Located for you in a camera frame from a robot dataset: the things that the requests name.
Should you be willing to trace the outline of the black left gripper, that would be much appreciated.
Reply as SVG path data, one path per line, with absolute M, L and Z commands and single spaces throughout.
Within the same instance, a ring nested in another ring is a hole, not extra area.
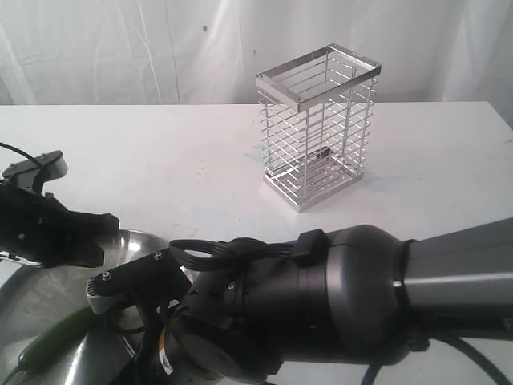
M 101 237 L 119 231 L 119 218 L 110 213 L 67 209 L 53 196 L 23 194 L 23 257 L 45 267 L 100 267 Z

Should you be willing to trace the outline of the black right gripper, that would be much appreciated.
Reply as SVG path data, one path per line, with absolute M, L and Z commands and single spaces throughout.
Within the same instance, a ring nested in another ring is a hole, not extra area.
M 132 358 L 115 377 L 117 384 L 207 384 L 208 372 L 196 365 L 168 329 L 170 321 L 188 310 L 176 304 L 161 309 L 150 303 L 138 303 L 136 309 L 143 321 L 143 339 Z

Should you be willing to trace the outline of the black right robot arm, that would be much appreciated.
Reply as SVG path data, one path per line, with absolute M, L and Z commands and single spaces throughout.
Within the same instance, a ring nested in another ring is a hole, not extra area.
M 284 363 L 384 366 L 437 340 L 497 384 L 508 378 L 470 338 L 512 337 L 512 221 L 424 240 L 372 225 L 267 244 L 176 240 L 169 257 L 197 272 L 178 305 L 156 304 L 117 384 L 265 384 Z

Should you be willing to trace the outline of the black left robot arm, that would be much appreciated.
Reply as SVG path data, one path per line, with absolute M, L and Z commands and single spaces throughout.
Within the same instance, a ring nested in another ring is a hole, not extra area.
M 110 213 L 72 211 L 52 196 L 1 183 L 2 251 L 46 268 L 96 268 L 104 263 L 97 239 L 118 232 L 119 218 Z

